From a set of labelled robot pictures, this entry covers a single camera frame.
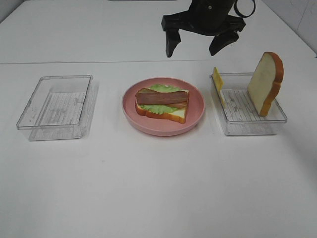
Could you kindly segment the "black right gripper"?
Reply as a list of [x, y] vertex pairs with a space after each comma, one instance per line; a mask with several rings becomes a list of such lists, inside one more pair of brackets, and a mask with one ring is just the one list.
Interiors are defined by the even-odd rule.
[[163, 16], [166, 56], [170, 58], [181, 42], [179, 29], [215, 36], [209, 47], [211, 56], [236, 42], [239, 36], [235, 31], [241, 32], [246, 23], [241, 17], [229, 15], [234, 3], [233, 0], [193, 0], [187, 11]]

